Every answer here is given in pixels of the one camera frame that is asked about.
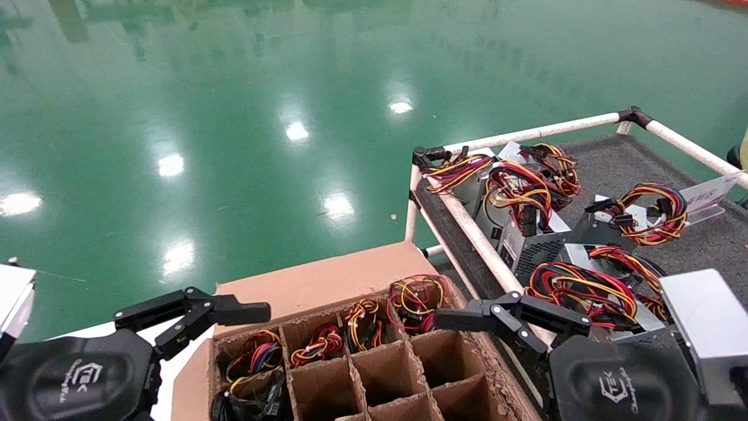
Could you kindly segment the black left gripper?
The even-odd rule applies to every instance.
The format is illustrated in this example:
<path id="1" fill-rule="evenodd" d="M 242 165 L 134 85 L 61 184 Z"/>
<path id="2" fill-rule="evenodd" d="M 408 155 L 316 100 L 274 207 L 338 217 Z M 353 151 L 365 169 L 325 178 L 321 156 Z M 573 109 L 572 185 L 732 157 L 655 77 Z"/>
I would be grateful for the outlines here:
<path id="1" fill-rule="evenodd" d="M 3 420 L 150 420 L 160 358 L 130 330 L 16 344 L 2 362 Z"/>

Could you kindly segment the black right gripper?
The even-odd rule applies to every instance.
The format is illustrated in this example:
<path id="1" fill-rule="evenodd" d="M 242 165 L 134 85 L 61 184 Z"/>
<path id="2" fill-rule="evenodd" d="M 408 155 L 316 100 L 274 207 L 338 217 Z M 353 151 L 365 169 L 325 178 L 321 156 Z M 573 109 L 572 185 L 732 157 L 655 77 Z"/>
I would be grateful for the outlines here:
<path id="1" fill-rule="evenodd" d="M 489 332 L 518 351 L 549 353 L 532 326 L 563 342 L 550 352 L 559 420 L 704 420 L 707 408 L 680 351 L 640 343 L 602 344 L 587 336 L 591 318 L 529 294 L 470 299 L 462 309 L 441 308 L 434 328 Z"/>

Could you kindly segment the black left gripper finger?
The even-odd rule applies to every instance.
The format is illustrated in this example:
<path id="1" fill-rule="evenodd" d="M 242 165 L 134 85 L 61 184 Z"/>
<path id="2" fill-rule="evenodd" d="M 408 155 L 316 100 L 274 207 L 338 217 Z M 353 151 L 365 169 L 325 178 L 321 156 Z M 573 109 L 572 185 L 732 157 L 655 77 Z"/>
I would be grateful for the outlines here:
<path id="1" fill-rule="evenodd" d="M 196 287 L 148 299 L 115 313 L 116 330 L 139 332 L 175 320 L 155 338 L 154 351 L 171 360 L 214 325 L 227 327 L 269 322 L 268 303 L 240 303 L 233 294 L 209 295 Z"/>

